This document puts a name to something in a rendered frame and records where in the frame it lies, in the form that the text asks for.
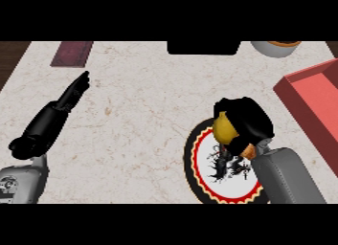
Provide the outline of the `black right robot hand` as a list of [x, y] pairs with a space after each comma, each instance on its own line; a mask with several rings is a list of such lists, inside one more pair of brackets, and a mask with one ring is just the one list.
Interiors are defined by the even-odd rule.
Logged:
[[257, 145], [261, 140], [275, 137], [273, 123], [261, 107], [248, 97], [235, 100], [222, 98], [214, 104], [214, 119], [219, 118], [220, 112], [225, 113], [239, 134], [225, 147], [233, 156], [239, 156], [248, 145]]

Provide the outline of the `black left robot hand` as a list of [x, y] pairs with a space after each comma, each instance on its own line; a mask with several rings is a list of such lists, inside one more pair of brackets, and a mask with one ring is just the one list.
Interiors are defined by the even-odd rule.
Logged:
[[19, 160], [40, 157], [50, 149], [68, 114], [89, 88], [89, 71], [70, 84], [58, 100], [50, 101], [33, 118], [24, 132], [9, 144], [12, 156]]

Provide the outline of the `yellow lemon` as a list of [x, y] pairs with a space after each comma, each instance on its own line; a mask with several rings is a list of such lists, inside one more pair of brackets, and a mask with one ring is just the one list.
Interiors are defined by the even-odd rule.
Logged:
[[223, 145], [227, 145], [238, 136], [238, 132], [226, 117], [225, 111], [220, 112], [220, 116], [214, 119], [213, 133], [217, 142]]

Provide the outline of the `white plate with red rim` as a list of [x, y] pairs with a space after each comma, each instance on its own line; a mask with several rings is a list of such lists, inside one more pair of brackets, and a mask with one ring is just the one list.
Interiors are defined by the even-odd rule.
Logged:
[[227, 156], [214, 139], [213, 124], [213, 119], [201, 122], [186, 138], [183, 161], [191, 191], [204, 204], [269, 204], [251, 161]]

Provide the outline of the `red cardboard box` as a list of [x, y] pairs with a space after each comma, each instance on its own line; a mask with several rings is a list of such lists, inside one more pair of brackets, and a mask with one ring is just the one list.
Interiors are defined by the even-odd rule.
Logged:
[[338, 58], [285, 75], [273, 91], [338, 178]]

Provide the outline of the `black rectangular appliance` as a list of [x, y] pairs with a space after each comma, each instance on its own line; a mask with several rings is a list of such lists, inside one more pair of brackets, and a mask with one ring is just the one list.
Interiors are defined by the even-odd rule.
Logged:
[[167, 52], [170, 55], [233, 56], [238, 52], [239, 45], [239, 41], [168, 41]]

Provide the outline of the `white bowl with orange contents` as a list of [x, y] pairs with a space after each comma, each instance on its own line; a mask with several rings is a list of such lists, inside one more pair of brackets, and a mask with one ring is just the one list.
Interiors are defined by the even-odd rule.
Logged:
[[300, 41], [253, 41], [251, 44], [263, 55], [282, 58], [291, 55]]

